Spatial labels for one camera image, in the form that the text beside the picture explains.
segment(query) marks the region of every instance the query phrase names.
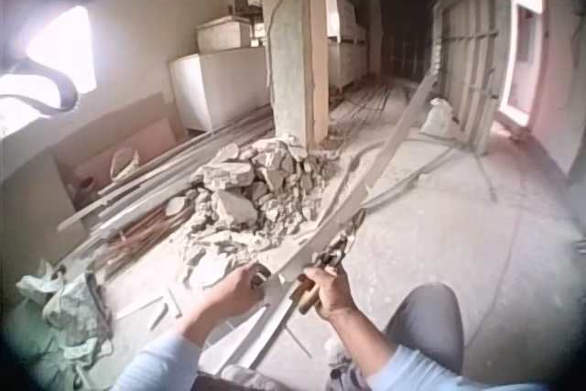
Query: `hand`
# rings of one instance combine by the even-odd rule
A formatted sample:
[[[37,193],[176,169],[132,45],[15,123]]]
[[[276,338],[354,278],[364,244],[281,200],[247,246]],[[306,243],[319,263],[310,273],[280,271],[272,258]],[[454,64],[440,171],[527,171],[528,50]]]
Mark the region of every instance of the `hand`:
[[[238,267],[207,290],[203,302],[220,320],[246,313],[263,300],[263,289],[252,286],[257,274],[268,277],[270,271],[256,261]]]
[[[327,321],[348,311],[357,310],[350,292],[348,276],[342,266],[337,269],[308,267],[305,275],[320,287],[320,303],[316,306],[318,314]]]

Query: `light blue sleeve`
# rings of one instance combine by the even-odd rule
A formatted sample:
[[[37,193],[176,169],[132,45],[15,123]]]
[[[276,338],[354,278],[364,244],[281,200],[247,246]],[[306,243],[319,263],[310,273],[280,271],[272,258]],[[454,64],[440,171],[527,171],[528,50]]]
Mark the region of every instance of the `light blue sleeve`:
[[[537,384],[489,386],[472,382],[436,364],[420,351],[399,345],[395,354],[378,373],[368,378],[374,391],[433,389],[440,391],[493,389],[498,391],[537,391],[548,389]]]
[[[115,391],[189,391],[198,376],[201,348],[168,331],[141,350],[118,377]]]

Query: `gray pants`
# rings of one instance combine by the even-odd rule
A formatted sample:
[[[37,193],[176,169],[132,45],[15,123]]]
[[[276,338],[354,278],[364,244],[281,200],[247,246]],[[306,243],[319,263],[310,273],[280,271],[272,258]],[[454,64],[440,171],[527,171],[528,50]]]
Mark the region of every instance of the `gray pants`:
[[[385,328],[386,337],[456,374],[461,374],[464,357],[464,331],[460,307],[453,290],[430,283],[413,290],[396,310]],[[370,389],[356,364],[330,373],[327,389],[335,391]]]
[[[464,331],[460,307],[453,290],[440,283],[425,284],[413,290],[401,303],[385,328],[386,337],[412,350],[420,350],[429,359],[454,373],[461,373],[464,356]],[[259,373],[243,368],[226,369],[222,378],[200,374],[192,390],[242,391],[287,388]],[[356,364],[348,363],[330,372],[328,390],[370,389]]]

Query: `right hand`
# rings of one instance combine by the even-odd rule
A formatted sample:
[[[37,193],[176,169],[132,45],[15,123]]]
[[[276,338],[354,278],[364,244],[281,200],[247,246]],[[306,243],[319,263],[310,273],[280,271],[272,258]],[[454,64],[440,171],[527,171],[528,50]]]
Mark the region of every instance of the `right hand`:
[[[342,266],[308,267],[305,269],[307,278],[320,287],[320,302],[316,305],[318,314],[327,321],[348,311],[357,310],[350,292],[348,276]]]

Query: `wooden handle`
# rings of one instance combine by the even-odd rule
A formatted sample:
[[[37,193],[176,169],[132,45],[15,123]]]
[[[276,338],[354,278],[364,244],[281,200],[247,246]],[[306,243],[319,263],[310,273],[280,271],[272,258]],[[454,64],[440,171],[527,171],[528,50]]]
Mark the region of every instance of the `wooden handle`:
[[[297,288],[293,290],[291,295],[289,295],[289,299],[291,299],[295,305],[299,304],[303,294],[308,290],[311,290],[314,285],[315,283],[309,278],[304,279],[303,281],[299,282]]]
[[[320,300],[320,287],[318,285],[313,286],[313,288],[307,292],[301,298],[301,301],[298,305],[299,313],[305,315],[314,305],[318,303]]]

